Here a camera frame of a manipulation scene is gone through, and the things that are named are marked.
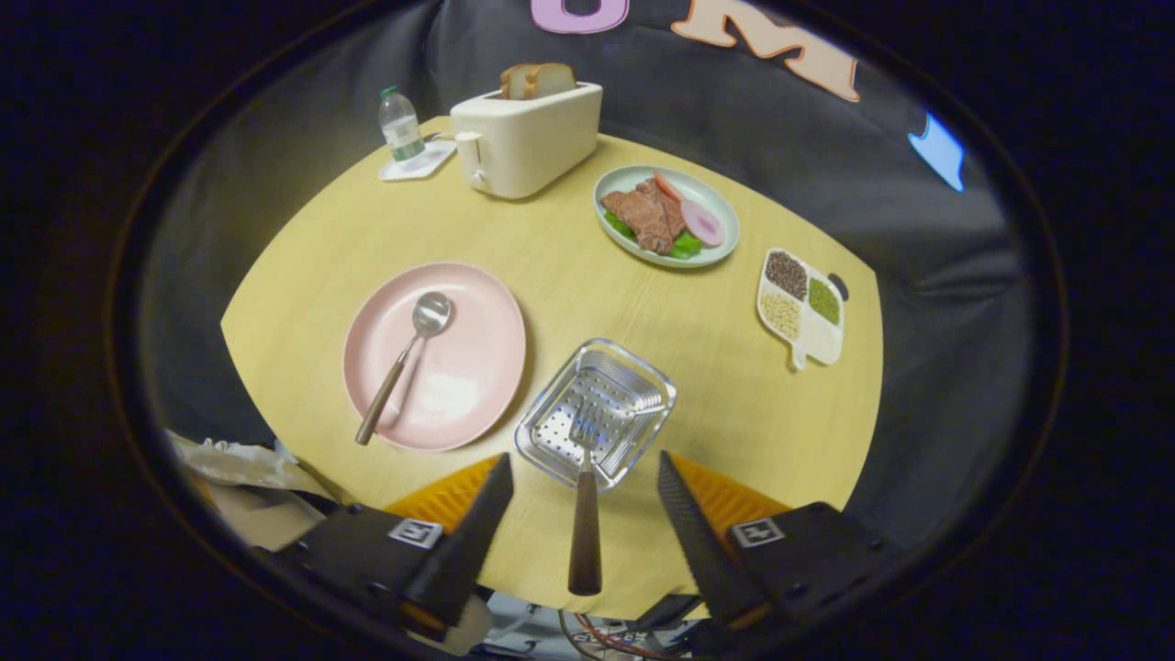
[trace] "black beans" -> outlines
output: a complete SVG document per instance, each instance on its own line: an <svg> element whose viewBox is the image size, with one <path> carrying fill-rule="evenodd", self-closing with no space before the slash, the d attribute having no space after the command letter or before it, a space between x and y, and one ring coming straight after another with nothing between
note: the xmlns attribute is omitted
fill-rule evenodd
<svg viewBox="0 0 1175 661"><path fill-rule="evenodd" d="M807 270L786 252L771 252L766 270L767 279L780 289L801 301L807 295Z"/></svg>

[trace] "white plate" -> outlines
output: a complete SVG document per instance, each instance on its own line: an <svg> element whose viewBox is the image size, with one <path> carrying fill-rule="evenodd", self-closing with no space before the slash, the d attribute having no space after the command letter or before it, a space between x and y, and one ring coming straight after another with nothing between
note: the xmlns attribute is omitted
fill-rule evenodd
<svg viewBox="0 0 1175 661"><path fill-rule="evenodd" d="M419 162L414 163L412 169L401 169L396 161L390 161L380 170L380 178L383 181L402 181L405 178L424 178L441 167L454 151L457 143L452 140L434 140L424 143L424 150L417 156Z"/></svg>
<svg viewBox="0 0 1175 661"><path fill-rule="evenodd" d="M653 175L654 169L659 171L670 183L672 183L674 188L680 190L687 200L698 202L699 204L706 207L710 213L714 214L718 222L723 224L723 229L726 230L726 240L723 241L720 245L716 245L713 248L701 248L701 251L692 257L679 259L667 255L659 255L652 250L646 250L638 245L636 241L625 237L623 234L612 228L612 224L607 222L606 217L604 217L604 213L607 209L599 203L600 198L615 190L620 190L623 193L634 190L637 188L637 183L640 183ZM596 208L596 215L599 217L599 225L604 228L604 231L607 232L607 235L611 236L617 244L645 261L660 265L667 265L670 268L698 268L707 265L725 258L726 255L731 254L731 250L734 249L734 245L738 244L738 214L734 213L734 208L726 201L726 197L723 197L717 190L703 181L694 178L684 171L678 171L667 167L654 168L652 166L626 166L605 173L604 176L600 176L599 181L596 182L596 189L592 191L592 205Z"/></svg>

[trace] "green beans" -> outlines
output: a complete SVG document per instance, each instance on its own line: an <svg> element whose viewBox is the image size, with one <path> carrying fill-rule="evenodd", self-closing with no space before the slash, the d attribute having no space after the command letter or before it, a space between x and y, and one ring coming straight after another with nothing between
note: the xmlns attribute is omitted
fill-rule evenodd
<svg viewBox="0 0 1175 661"><path fill-rule="evenodd" d="M840 323L840 303L837 302L837 296L827 284L815 277L808 281L808 304L832 324Z"/></svg>

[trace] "metal fork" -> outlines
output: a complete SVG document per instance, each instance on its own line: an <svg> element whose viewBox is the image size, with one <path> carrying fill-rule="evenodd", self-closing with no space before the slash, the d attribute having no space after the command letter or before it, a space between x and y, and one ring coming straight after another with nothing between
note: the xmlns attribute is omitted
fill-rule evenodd
<svg viewBox="0 0 1175 661"><path fill-rule="evenodd" d="M599 594L602 587L599 508L591 453L596 450L596 434L603 417L596 404L583 403L568 431L568 439L584 451L576 483L576 520L571 530L571 567L568 572L568 592L580 596Z"/></svg>

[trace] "bread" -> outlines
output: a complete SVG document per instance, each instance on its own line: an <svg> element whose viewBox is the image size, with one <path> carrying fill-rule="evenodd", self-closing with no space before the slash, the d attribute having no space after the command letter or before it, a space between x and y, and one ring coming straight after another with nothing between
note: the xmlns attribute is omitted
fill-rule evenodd
<svg viewBox="0 0 1175 661"><path fill-rule="evenodd" d="M576 74L559 62L515 65L502 72L502 97L542 99L576 88Z"/></svg>
<svg viewBox="0 0 1175 661"><path fill-rule="evenodd" d="M522 99L523 92L526 88L526 72L537 66L538 65L526 62L523 65L515 65L502 72L502 97Z"/></svg>

